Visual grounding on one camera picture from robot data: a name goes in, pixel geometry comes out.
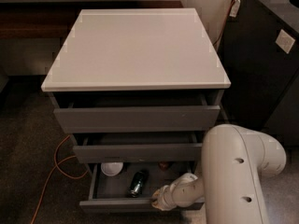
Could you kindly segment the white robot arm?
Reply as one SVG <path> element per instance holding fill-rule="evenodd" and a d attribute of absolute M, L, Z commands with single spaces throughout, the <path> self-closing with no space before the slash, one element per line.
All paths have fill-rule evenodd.
<path fill-rule="evenodd" d="M 206 224 L 270 224 L 262 177 L 278 175 L 286 152 L 274 137 L 232 124 L 210 129 L 201 149 L 200 175 L 186 173 L 152 195 L 162 211 L 205 200 Z"/>

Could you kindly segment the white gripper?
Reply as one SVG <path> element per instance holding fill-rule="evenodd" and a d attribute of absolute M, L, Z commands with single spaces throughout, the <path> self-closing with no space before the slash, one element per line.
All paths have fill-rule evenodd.
<path fill-rule="evenodd" d="M 156 209 L 170 211 L 176 207 L 169 185 L 165 185 L 160 189 L 155 190 L 151 197 L 151 205 Z"/>

